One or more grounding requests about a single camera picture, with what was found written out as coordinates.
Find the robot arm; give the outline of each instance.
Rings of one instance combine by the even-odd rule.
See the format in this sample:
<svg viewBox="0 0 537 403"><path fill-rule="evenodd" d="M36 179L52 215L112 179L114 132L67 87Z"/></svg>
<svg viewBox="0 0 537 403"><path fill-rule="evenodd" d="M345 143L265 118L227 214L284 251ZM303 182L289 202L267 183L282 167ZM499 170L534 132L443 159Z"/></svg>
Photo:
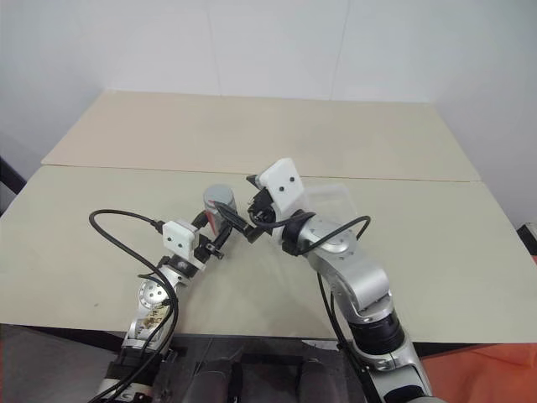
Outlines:
<svg viewBox="0 0 537 403"><path fill-rule="evenodd" d="M304 255L329 284L351 329L352 353L374 384L368 400L426 401L413 400L432 396L432 391L395 313L383 268L359 248L352 231L338 231L339 224L304 212L308 207L304 187L291 159L279 160L248 180L260 190L248 209L252 221L284 252ZM223 216L237 220L225 206L218 207ZM331 233L337 235L326 239Z"/></svg>
<svg viewBox="0 0 537 403"><path fill-rule="evenodd" d="M170 320L172 314L179 315L180 302L191 279L204 270L211 256L223 257L220 248L228 239L232 227L219 216L214 201L224 203L235 211L231 189L216 185L208 188L204 195L206 210L198 214L192 223L182 220L161 223L159 230L164 246L173 254L164 256L157 267L160 276L144 275L145 280L138 291L138 310L123 340L117 359L108 366L93 402L138 402L153 400L153 384L161 363L168 353L177 321ZM216 237L211 241L199 233L207 223Z"/></svg>

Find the white wall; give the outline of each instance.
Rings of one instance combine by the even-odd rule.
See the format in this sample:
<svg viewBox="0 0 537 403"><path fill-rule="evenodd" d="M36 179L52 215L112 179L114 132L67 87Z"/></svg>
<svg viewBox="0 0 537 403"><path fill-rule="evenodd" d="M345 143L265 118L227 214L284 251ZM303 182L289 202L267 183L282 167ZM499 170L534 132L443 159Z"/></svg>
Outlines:
<svg viewBox="0 0 537 403"><path fill-rule="evenodd" d="M24 176L103 87L436 104L537 220L534 0L0 0L0 140Z"/></svg>

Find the black cable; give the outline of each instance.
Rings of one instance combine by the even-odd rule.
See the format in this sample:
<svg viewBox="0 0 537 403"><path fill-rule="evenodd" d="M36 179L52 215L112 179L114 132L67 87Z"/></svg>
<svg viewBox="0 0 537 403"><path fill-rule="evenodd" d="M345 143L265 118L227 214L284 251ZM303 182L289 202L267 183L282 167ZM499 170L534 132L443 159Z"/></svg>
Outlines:
<svg viewBox="0 0 537 403"><path fill-rule="evenodd" d="M339 322L336 318L336 313L334 312L334 296L331 295L330 308L328 306L328 300L326 299L325 287L322 284L322 278L319 273L317 273L317 280L319 282L319 290L321 291L322 300L325 305L326 315L328 315L328 318L330 319L330 323L332 325L332 329L334 330L334 333L337 337L338 347L343 350L343 353L347 357L351 368L354 370L356 376L360 380L360 383L362 384L362 389L368 402L380 403L381 400L378 395L377 388L375 388L375 385L373 383L373 380L371 379L371 376L368 373L368 370L364 367L364 365L360 362L360 359L349 347L347 340L345 339L345 335L343 334L343 331L339 326Z"/></svg>
<svg viewBox="0 0 537 403"><path fill-rule="evenodd" d="M331 233L329 233L325 237L322 237L318 241L312 243L311 245L309 245L309 246L305 247L304 249L302 249L301 251L299 251L298 255L307 254L308 252L311 252L313 249L321 246L324 242L326 242L326 241L330 240L331 238L335 237L338 233L342 233L343 231L349 229L353 225L358 224L359 222L365 222L365 223L363 224L362 229L360 229L360 231L358 232L358 234L356 236L356 239L358 240L362 236L362 234L365 232L365 230L368 229L369 224L371 223L370 216L361 216L361 217L353 219L352 221L349 221L345 225L341 225L338 229L335 229L334 231L332 231Z"/></svg>
<svg viewBox="0 0 537 403"><path fill-rule="evenodd" d="M196 374L198 373L198 371L201 369L201 366L203 365L203 361L205 360L206 356L207 356L207 353L209 353L209 349L211 348L211 345L212 345L212 342L213 342L214 338L210 338L209 339L209 343L207 343L207 346L205 348L205 351L203 352L203 354L201 355L201 359L196 362L196 365L194 365L194 370L192 371L192 374L190 375L190 383L192 383L192 380L194 379L194 377L196 376Z"/></svg>
<svg viewBox="0 0 537 403"><path fill-rule="evenodd" d="M164 346L168 343L168 341L171 339L171 337L174 334L175 326L177 325L177 321L179 318L179 308L177 307L177 296L175 295L175 292L173 291L173 287L171 286L170 282L166 277L160 272L160 270L157 267L150 268L156 275L160 277L161 280L166 285L166 292L168 293L168 296L171 296L171 302L170 302L170 308L173 307L173 320L171 323L171 326L169 328L168 333L166 334L166 337L164 338L164 341L159 345L159 347L145 360L143 364L141 364L137 369L131 371L131 373L121 380L119 380L115 385L110 386L108 389L104 390L97 396L95 396L92 400L90 400L89 403L95 403L98 402L101 398L108 395L110 392L115 390L115 392L105 400L105 403L111 403L113 400L118 397L127 387L142 373L144 369L146 369L153 360L160 354L160 352L163 350Z"/></svg>
<svg viewBox="0 0 537 403"><path fill-rule="evenodd" d="M94 212L92 212L90 214L90 217L89 217L91 226L98 233L100 233L107 241L113 243L118 248L120 248L123 252L129 254L130 256L135 258L137 261L141 262L142 264L145 264L146 266L149 267L149 269L151 271L154 272L155 267L150 261L148 261L146 258L144 258L141 254L137 254L136 252L134 252L125 243L122 243L117 238L114 238L110 233L106 232L104 229L102 229L102 227L99 224L97 224L97 222L95 220L95 217L100 215L100 214L117 214L117 215L121 215L121 216L134 217L134 218L137 218L139 220L148 222L151 225L154 225L154 224L157 225L158 222L156 222L155 220L152 220L151 218L147 218L147 217L141 216L139 214L136 214L134 212L125 212L123 210L111 210L111 209L95 210Z"/></svg>
<svg viewBox="0 0 537 403"><path fill-rule="evenodd" d="M123 215L128 217L134 217L137 219L140 219L142 221L148 222L153 227L157 229L160 233L162 233L162 222L158 222L155 220L152 220L151 218L147 218L145 216L133 213L133 212L125 212L123 210L112 210L112 209L102 209L102 210L96 210L92 212L89 216L90 224L95 230L101 234L106 240L116 245L118 248L120 248L122 251L127 253L128 255L132 256L136 260L138 260L140 263L147 266L154 274L156 274L161 280L164 285L164 289L166 293L168 294L168 297L170 299L170 309L173 310L173 319L172 324L169 328L168 333L166 334L166 337L164 338L164 341L159 345L159 347L146 359L146 361L141 364L137 369L131 371L131 373L122 379L120 379L115 385L112 385L108 389L104 390L103 392L99 393L93 399L89 401L89 403L96 403L101 398L115 390L115 392L106 400L106 402L112 402L116 397L118 397L127 387L133 382L136 377L142 373L144 369L146 369L151 362L160 354L160 352L164 349L164 346L168 343L168 341L173 337L175 326L177 325L177 321L179 319L179 307L178 307L178 300L177 295L175 294L173 286L170 284L168 279L165 275L162 274L159 267L164 263L164 257L161 259L159 266L154 266L151 262L149 262L146 258L144 258L141 254L136 253L134 250L130 249L127 245L120 242L117 238L114 238L110 233L105 231L97 222L95 217L99 214L117 214L117 215Z"/></svg>
<svg viewBox="0 0 537 403"><path fill-rule="evenodd" d="M253 215L253 212L249 212L249 216L250 216L250 220L252 220L252 222L257 227L260 227L262 229L275 229L275 228L278 228L278 227L283 227L284 225L290 224L292 222L307 220L308 218L312 218L313 216L315 216L315 213L314 212L302 212L301 214L297 214L296 216L289 217L289 218L286 218L285 220L277 221L277 222L259 221Z"/></svg>

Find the beige table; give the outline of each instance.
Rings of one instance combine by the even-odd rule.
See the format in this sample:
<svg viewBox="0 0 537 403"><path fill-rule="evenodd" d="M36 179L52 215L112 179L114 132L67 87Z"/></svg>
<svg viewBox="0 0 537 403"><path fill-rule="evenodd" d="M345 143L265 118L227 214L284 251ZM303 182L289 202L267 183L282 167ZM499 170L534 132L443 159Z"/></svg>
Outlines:
<svg viewBox="0 0 537 403"><path fill-rule="evenodd" d="M479 181L431 105L105 92L46 165Z"/></svg>
<svg viewBox="0 0 537 403"><path fill-rule="evenodd" d="M345 184L373 217L362 238L383 263L398 313L417 342L537 342L537 269L480 182L308 178ZM144 267L101 238L87 216L122 208L191 218L201 194L227 183L244 213L243 175L45 166L1 219L0 322L124 330ZM153 261L166 251L150 227L102 225ZM333 338L314 272L268 237L235 237L196 278L180 331Z"/></svg>

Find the white bracket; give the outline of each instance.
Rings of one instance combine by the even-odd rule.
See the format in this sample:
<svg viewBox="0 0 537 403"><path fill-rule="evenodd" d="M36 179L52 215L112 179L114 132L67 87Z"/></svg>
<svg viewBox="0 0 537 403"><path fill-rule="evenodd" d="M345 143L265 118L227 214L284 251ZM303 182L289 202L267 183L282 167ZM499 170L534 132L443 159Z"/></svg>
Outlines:
<svg viewBox="0 0 537 403"><path fill-rule="evenodd" d="M198 228L183 220L168 221L162 227L164 247L187 260L199 270L205 265L194 256L194 249L198 244Z"/></svg>
<svg viewBox="0 0 537 403"><path fill-rule="evenodd" d="M272 197L276 221L285 220L299 209L307 209L304 185L291 158L282 158L256 178L260 188L266 187ZM283 228L275 228L273 239L281 243Z"/></svg>

